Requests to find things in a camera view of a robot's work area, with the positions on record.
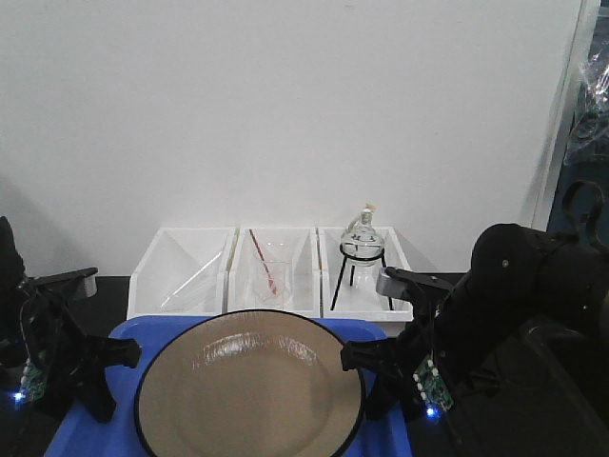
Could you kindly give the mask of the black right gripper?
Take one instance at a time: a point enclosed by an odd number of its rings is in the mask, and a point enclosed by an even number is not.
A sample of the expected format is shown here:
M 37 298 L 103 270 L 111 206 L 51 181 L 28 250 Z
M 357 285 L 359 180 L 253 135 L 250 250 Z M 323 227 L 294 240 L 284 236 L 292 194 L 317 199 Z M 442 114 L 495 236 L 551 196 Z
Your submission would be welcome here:
M 443 413 L 438 418 L 426 416 L 424 402 L 412 378 L 415 369 L 429 355 L 449 389 L 442 372 L 441 352 L 435 334 L 438 305 L 443 297 L 441 290 L 429 289 L 409 302 L 413 308 L 413 320 L 397 338 L 348 341 L 344 344 L 340 351 L 343 371 L 363 368 L 377 374 L 364 402 L 368 420 L 382 419 L 402 399 L 414 413 L 421 414 L 430 421 L 436 421 L 444 415 Z

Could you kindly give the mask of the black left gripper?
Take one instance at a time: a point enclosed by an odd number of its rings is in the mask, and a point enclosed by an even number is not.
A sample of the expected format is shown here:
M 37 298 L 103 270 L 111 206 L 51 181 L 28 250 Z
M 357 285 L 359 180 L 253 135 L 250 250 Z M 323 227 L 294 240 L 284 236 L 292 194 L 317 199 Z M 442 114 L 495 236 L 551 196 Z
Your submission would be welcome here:
M 105 368 L 136 368 L 142 349 L 132 338 L 86 334 L 70 312 L 73 301 L 56 292 L 36 288 L 25 277 L 18 284 L 24 299 L 18 308 L 18 332 L 25 351 L 23 370 L 28 358 L 38 365 L 38 354 L 44 349 L 49 352 L 45 395 L 28 403 L 74 397 L 93 419 L 108 423 L 116 401 L 110 392 Z M 20 380 L 18 402 L 27 404 L 19 392 Z

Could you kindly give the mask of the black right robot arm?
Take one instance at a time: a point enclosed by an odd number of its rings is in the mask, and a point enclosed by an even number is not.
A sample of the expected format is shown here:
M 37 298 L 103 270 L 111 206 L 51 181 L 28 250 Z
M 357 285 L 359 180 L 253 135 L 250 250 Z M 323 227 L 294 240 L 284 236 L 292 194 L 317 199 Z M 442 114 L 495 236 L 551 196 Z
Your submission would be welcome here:
M 410 302 L 413 319 L 342 349 L 344 369 L 375 374 L 366 418 L 400 407 L 417 456 L 606 455 L 607 427 L 557 355 L 581 350 L 588 379 L 607 369 L 605 202 L 579 180 L 562 199 L 569 230 L 487 228 L 456 284 L 384 268 L 379 292 Z

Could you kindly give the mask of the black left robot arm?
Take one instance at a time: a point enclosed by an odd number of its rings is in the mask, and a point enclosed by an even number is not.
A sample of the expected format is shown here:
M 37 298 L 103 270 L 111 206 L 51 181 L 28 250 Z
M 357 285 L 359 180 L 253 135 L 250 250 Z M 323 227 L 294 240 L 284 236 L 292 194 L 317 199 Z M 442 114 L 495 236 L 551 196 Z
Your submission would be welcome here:
M 97 268 L 27 275 L 8 218 L 1 219 L 1 385 L 16 405 L 77 399 L 98 422 L 116 409 L 108 367 L 136 368 L 133 339 L 86 333 L 70 311 L 96 292 Z

